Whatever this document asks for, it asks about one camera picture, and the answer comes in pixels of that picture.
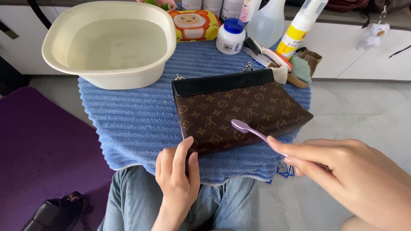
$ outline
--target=grey floor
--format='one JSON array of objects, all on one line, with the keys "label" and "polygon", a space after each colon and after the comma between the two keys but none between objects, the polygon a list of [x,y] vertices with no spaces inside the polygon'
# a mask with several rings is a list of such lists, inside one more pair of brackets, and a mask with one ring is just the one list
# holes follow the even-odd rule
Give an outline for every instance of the grey floor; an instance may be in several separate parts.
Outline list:
[{"label": "grey floor", "polygon": [[[30,84],[92,126],[81,105],[76,78],[35,79]],[[314,81],[314,119],[295,139],[359,139],[411,173],[411,83]],[[338,231],[352,214],[307,177],[276,175],[259,183],[263,231]]]}]

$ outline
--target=jeans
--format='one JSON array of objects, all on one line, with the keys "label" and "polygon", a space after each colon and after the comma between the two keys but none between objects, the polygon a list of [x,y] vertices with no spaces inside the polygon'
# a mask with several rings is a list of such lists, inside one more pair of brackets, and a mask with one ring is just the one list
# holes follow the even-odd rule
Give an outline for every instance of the jeans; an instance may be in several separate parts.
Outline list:
[{"label": "jeans", "polygon": [[[142,166],[117,171],[111,183],[106,215],[98,231],[150,231],[163,193]],[[235,178],[222,186],[203,185],[179,231],[195,230],[212,218],[213,229],[259,230],[256,181]]]}]

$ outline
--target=green cloth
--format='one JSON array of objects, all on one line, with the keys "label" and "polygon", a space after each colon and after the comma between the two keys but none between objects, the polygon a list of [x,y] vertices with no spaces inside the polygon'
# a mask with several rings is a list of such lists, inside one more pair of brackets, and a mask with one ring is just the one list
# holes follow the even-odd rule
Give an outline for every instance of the green cloth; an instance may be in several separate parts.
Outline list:
[{"label": "green cloth", "polygon": [[311,83],[311,70],[308,65],[308,62],[298,56],[293,55],[290,59],[290,63],[293,66],[293,69],[290,73],[309,85]]}]

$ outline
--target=lv logo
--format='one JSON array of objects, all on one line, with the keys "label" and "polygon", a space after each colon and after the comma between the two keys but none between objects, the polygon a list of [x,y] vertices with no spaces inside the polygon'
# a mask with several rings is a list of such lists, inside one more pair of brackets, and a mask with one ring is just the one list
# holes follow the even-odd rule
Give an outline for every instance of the lv logo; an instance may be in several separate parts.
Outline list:
[{"label": "lv logo", "polygon": [[250,118],[250,116],[258,116],[259,115],[255,112],[253,112],[253,108],[245,109],[245,110],[243,110],[243,112],[244,111],[247,111],[247,118]]},{"label": "lv logo", "polygon": [[290,99],[284,99],[284,100],[281,100],[281,102],[285,103],[285,106],[287,107],[287,109],[289,109],[292,106],[296,106],[295,104],[290,102]]},{"label": "lv logo", "polygon": [[203,119],[204,118],[207,118],[207,120],[206,120],[206,122],[205,122],[205,126],[208,126],[208,125],[217,125],[216,123],[214,123],[212,120],[211,120],[211,118],[212,118],[213,116],[204,116],[203,117]]}]

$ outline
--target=purple toothbrush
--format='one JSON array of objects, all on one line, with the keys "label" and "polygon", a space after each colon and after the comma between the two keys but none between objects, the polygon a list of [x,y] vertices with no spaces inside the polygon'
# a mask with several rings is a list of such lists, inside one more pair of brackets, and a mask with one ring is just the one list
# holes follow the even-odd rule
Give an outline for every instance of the purple toothbrush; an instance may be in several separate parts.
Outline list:
[{"label": "purple toothbrush", "polygon": [[[247,133],[247,132],[254,133],[255,135],[257,135],[258,137],[260,137],[264,142],[266,142],[266,143],[268,144],[268,140],[267,140],[267,137],[266,137],[266,136],[264,136],[263,134],[259,133],[259,132],[256,131],[256,130],[250,128],[250,126],[248,126],[248,124],[244,123],[243,121],[231,120],[231,125],[232,125],[235,129],[237,129],[238,131],[240,131],[240,132],[242,132],[242,133]],[[285,157],[288,156],[288,155],[283,154],[283,153],[280,153],[280,152],[277,152],[277,153],[279,153],[279,154],[281,154],[281,155],[283,155],[283,156],[285,156]]]}]

